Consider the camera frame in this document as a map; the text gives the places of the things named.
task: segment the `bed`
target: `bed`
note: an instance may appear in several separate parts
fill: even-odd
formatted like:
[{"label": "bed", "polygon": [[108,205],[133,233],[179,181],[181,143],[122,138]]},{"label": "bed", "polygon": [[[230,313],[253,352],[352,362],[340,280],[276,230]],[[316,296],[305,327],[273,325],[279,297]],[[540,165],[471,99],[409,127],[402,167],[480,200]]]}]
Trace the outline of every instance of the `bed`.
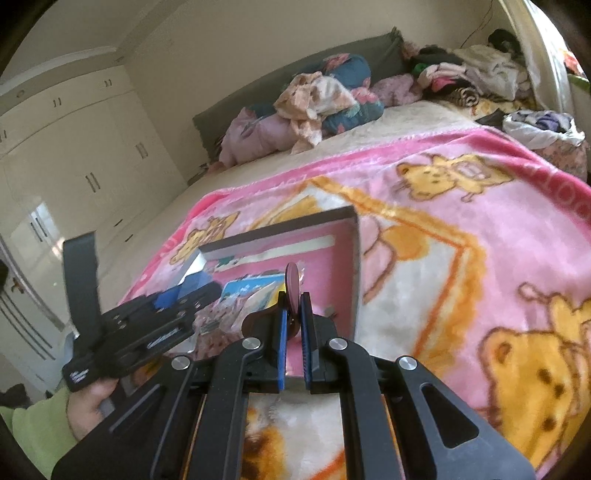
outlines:
[{"label": "bed", "polygon": [[[379,69],[400,60],[390,35],[314,58],[334,51],[365,54],[384,77],[401,67]],[[210,155],[236,109],[268,100],[309,60],[197,115]],[[379,120],[312,150],[204,177],[100,274],[103,308],[126,291],[125,300],[164,288],[195,232],[211,241],[261,219],[310,213],[298,206],[351,204],[362,218],[368,277],[356,340],[376,356],[420,359],[522,451],[539,478],[561,457],[564,463],[591,406],[591,274],[584,267],[591,262],[591,193],[445,106],[387,108]],[[224,224],[222,233],[210,231],[212,222]],[[388,258],[373,255],[375,245]],[[344,478],[338,398],[252,395],[249,406],[245,478]]]}]

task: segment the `green sleeve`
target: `green sleeve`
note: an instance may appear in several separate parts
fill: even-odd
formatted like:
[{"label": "green sleeve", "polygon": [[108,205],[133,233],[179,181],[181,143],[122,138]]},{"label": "green sleeve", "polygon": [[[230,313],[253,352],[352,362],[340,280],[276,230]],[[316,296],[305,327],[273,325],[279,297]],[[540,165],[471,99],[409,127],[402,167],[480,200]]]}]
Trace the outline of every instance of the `green sleeve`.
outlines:
[{"label": "green sleeve", "polygon": [[0,414],[29,460],[46,477],[75,444],[66,416],[69,392],[62,388],[49,400],[24,410],[0,407]]}]

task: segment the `pink clothing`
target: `pink clothing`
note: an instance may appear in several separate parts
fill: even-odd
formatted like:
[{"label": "pink clothing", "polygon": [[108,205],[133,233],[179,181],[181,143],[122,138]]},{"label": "pink clothing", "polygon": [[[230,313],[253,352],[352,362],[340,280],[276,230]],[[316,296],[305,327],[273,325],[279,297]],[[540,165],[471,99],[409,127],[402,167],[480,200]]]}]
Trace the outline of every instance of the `pink clothing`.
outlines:
[{"label": "pink clothing", "polygon": [[407,105],[418,102],[423,97],[423,89],[410,73],[380,80],[371,87],[371,91],[385,107]]},{"label": "pink clothing", "polygon": [[222,140],[219,161],[226,168],[289,150],[296,143],[290,121],[279,115],[257,119],[243,108],[232,121]]},{"label": "pink clothing", "polygon": [[455,82],[453,81],[453,79],[449,78],[449,77],[439,77],[436,78],[432,81],[431,83],[431,90],[435,93],[437,93],[439,90],[441,90],[443,87],[445,87],[445,85],[452,85]]},{"label": "pink clothing", "polygon": [[[336,65],[349,54],[336,55]],[[322,141],[322,120],[355,105],[355,98],[338,80],[320,72],[300,73],[273,104],[277,114],[291,120],[297,141],[291,152],[299,153]]]}]

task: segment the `pile of clothes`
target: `pile of clothes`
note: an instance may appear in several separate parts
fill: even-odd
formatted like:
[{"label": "pile of clothes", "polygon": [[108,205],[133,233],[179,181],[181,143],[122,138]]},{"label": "pile of clothes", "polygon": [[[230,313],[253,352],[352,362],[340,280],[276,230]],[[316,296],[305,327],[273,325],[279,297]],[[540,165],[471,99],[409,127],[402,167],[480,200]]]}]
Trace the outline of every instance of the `pile of clothes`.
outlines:
[{"label": "pile of clothes", "polygon": [[275,103],[241,110],[223,137],[219,161],[229,168],[276,151],[299,153],[377,120],[384,105],[369,90],[370,82],[369,64],[360,55],[340,53],[309,66]]},{"label": "pile of clothes", "polygon": [[589,144],[571,115],[518,110],[504,116],[502,130],[555,167],[587,181]]},{"label": "pile of clothes", "polygon": [[489,45],[452,51],[437,45],[417,49],[406,43],[404,53],[428,98],[470,107],[477,105],[481,96],[508,101],[531,96],[524,56],[515,36],[498,29],[488,40]]},{"label": "pile of clothes", "polygon": [[481,92],[466,76],[466,66],[459,56],[430,45],[412,55],[409,63],[426,96],[448,100],[462,107],[478,103]]}]

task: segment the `cartoon bear print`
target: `cartoon bear print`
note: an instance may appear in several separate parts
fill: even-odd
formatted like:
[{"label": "cartoon bear print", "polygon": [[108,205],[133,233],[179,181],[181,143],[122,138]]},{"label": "cartoon bear print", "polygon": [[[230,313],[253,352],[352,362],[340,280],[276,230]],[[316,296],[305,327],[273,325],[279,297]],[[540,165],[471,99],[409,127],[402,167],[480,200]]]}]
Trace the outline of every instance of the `cartoon bear print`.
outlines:
[{"label": "cartoon bear print", "polygon": [[241,480],[285,478],[285,441],[277,427],[254,408],[246,412]]},{"label": "cartoon bear print", "polygon": [[490,423],[537,469],[556,448],[564,452],[591,405],[591,299],[575,308],[561,294],[545,296],[529,283],[517,293],[545,305],[550,329],[493,329],[479,354],[491,382]]},{"label": "cartoon bear print", "polygon": [[560,293],[544,295],[530,283],[522,283],[519,295],[526,301],[534,301],[546,307],[550,325],[566,345],[579,353],[577,359],[577,375],[580,378],[579,412],[571,416],[561,438],[559,451],[562,453],[579,431],[580,425],[591,407],[591,350],[589,335],[591,333],[591,298],[586,299],[579,307]]},{"label": "cartoon bear print", "polygon": [[474,195],[482,194],[486,187],[513,180],[513,176],[497,166],[488,165],[474,154],[449,159],[441,155],[429,155],[430,165],[399,163],[396,166],[402,180],[398,190],[410,189],[414,200],[431,200],[437,195],[459,188],[466,192],[463,202],[471,202]]},{"label": "cartoon bear print", "polygon": [[206,228],[202,230],[195,229],[189,232],[187,241],[180,246],[176,254],[170,259],[170,264],[174,265],[184,262],[200,245],[224,238],[226,230],[234,223],[239,214],[240,212],[235,212],[226,217],[210,217],[207,220]]}]

